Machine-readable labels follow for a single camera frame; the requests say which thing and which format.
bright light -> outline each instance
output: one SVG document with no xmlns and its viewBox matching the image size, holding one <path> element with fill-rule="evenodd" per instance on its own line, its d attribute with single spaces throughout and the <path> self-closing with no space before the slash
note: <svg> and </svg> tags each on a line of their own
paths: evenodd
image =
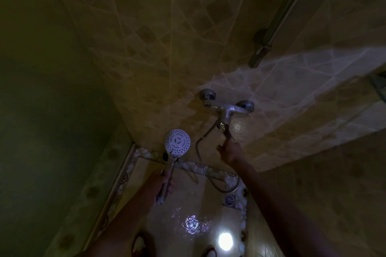
<svg viewBox="0 0 386 257">
<path fill-rule="evenodd" d="M 230 233 L 222 233 L 219 236 L 219 246 L 224 251 L 229 251 L 233 246 L 233 238 Z"/>
</svg>

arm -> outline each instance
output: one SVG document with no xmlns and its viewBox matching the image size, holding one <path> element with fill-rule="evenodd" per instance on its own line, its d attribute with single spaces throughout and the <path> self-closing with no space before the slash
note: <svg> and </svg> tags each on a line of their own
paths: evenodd
<svg viewBox="0 0 386 257">
<path fill-rule="evenodd" d="M 131 256 L 131 244 L 128 243 L 130 237 L 134 235 L 141 218 L 146 216 L 155 204 L 162 184 L 170 177 L 170 172 L 165 176 L 162 176 L 161 172 L 154 172 L 147 179 L 82 257 Z"/>
<path fill-rule="evenodd" d="M 326 237 L 294 203 L 264 181 L 247 163 L 239 143 L 226 139 L 217 150 L 221 160 L 243 180 L 267 221 L 277 244 L 288 257 L 338 257 Z"/>
</svg>

wall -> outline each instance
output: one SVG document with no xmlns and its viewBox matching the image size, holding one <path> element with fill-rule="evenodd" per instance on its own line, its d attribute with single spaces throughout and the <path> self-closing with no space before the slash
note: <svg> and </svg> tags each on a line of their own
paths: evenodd
<svg viewBox="0 0 386 257">
<path fill-rule="evenodd" d="M 42 256 L 119 122 L 61 0 L 1 0 L 0 247 Z"/>
<path fill-rule="evenodd" d="M 215 121 L 197 93 L 251 99 L 231 131 L 259 170 L 386 127 L 366 75 L 386 55 L 385 0 L 299 0 L 257 69 L 256 31 L 282 0 L 63 0 L 135 141 L 161 151 L 170 129 L 193 142 Z M 205 164 L 229 169 L 213 133 Z M 197 161 L 194 149 L 186 155 Z"/>
<path fill-rule="evenodd" d="M 385 151 L 386 129 L 262 175 L 295 201 L 342 256 L 383 257 Z M 247 256 L 281 256 L 252 199 L 247 208 Z"/>
</svg>

shower floor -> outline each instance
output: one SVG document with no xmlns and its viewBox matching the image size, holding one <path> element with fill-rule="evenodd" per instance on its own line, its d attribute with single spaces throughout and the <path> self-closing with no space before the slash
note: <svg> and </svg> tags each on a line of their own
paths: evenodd
<svg viewBox="0 0 386 257">
<path fill-rule="evenodd" d="M 138 158 L 115 214 L 153 171 L 163 167 L 161 163 Z M 151 236 L 157 257 L 199 257 L 208 245 L 215 246 L 219 257 L 239 256 L 242 212 L 223 206 L 224 195 L 205 176 L 175 168 L 173 178 L 176 181 L 173 194 L 163 205 L 154 206 L 138 226 L 138 231 Z M 225 182 L 215 182 L 225 188 Z M 219 247 L 221 233 L 230 233 L 233 238 L 229 251 Z"/>
</svg>

forearm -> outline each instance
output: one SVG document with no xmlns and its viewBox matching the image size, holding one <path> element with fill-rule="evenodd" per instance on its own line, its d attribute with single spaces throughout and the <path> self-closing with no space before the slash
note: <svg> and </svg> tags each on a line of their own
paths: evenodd
<svg viewBox="0 0 386 257">
<path fill-rule="evenodd" d="M 243 180 L 286 256 L 337 257 L 326 237 L 291 200 L 264 181 L 247 162 L 234 170 Z"/>
<path fill-rule="evenodd" d="M 128 241 L 153 203 L 154 197 L 141 188 L 119 211 L 103 234 L 87 250 L 85 256 L 129 256 L 131 248 Z"/>
</svg>

